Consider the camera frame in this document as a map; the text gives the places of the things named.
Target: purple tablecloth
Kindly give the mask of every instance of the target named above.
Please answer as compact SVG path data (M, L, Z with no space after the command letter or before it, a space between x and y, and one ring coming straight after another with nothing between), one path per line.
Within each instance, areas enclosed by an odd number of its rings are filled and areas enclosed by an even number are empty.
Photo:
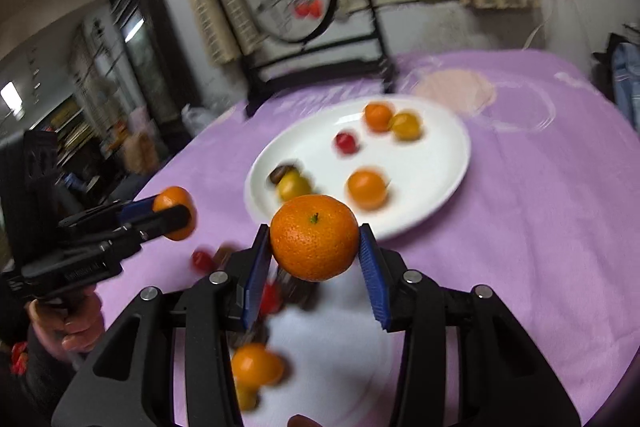
M401 92L430 72L462 69L486 77L496 97L465 119L472 159L459 190L385 246L442 286L491 285L585 423L640 346L638 137L573 66L553 55L464 52L400 57L398 65ZM301 117L378 89L378 82L363 80L299 90L266 103L248 121L236 108L193 140L140 197L185 187L196 202L198 228L181 243L151 242L125 261L120 277L99 285L107 324L144 286L191 285L198 275L188 258L198 245L249 245L257 225L242 191L263 147ZM391 371L390 387L394 378Z

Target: plastic bag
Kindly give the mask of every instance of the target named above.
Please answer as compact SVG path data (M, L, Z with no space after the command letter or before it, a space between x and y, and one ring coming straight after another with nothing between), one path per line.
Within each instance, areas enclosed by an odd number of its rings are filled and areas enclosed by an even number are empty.
M194 138L216 119L211 111L204 107L191 107L190 104L185 105L180 113L182 123Z

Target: blue gripper pad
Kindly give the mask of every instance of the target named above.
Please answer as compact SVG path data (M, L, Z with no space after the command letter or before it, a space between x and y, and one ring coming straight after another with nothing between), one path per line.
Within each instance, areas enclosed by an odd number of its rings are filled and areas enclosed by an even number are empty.
M249 330L258 318L260 302L262 301L262 291L269 273L271 263L271 241L269 239L269 229L266 227L265 233L259 233L252 250L257 250L254 265L249 273L244 285L244 305L242 308L242 323Z
M389 290L378 263L378 260L382 259L382 253L373 237L373 233L371 233L371 229L367 225L360 227L358 258L364 275L364 282L367 285L373 316L382 325L382 329L388 331L391 325Z
M133 201L126 205L118 214L118 221L121 225L125 223L130 223L133 219L136 219L140 216L146 216L146 214L153 213L153 206L155 196L151 196L150 198L145 198L140 201Z

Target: cable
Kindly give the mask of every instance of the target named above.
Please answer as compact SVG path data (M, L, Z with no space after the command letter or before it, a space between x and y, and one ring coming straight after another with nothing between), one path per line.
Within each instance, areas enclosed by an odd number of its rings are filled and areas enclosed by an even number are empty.
M533 30L531 32L531 35L529 35L529 38L527 39L527 41L524 44L524 47L522 48L522 50L528 50L529 47L531 46L533 39L536 38L536 35L538 34L538 32L544 28L546 26L546 24L551 20L551 17L554 16L554 13L556 12L556 5L558 4L558 0L552 0L553 4L551 7L551 13L548 15L548 17L542 22L542 24L540 26L538 26L535 30Z

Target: table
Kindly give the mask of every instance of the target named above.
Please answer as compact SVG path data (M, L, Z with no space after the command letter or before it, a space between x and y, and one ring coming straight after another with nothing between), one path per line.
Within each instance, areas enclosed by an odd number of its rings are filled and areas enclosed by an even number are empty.
M459 190L433 217L384 246L442 286L468 291L478 283L491 285L538 344L586 423L640 346L637 136L572 65L543 52L407 55L398 57L398 66L399 92L449 70L473 71L494 92L486 107L465 118L472 159ZM144 286L165 292L190 286L198 275L188 258L198 245L251 244L257 225L244 209L244 178L273 137L323 107L378 92L379 83L371 80L309 87L269 101L248 121L236 108L201 133L140 194L185 187L196 202L198 228L181 243L149 243L123 263L121 276L99 285L107 324ZM319 313L332 328L367 305L353 269L324 288L327 308ZM277 315L277 331L302 334L295 324L308 317L287 313ZM318 335L325 344L340 344L335 356L345 363L345 353L367 349L381 357L368 381L351 386L361 396L349 396L340 417L326 420L322 409L330 408L314 409L304 396L319 393L319 386L289 386L287 392L298 393L292 413L308 412L308 406L317 420L333 422L325 427L386 425L401 343L397 335L381 340L366 321L357 328L361 334L351 340ZM273 342L279 345L285 336L278 333ZM175 385L179 420L184 390ZM274 393L265 404L279 399ZM340 397L321 394L317 401L323 399ZM268 409L245 422L284 425L278 415Z

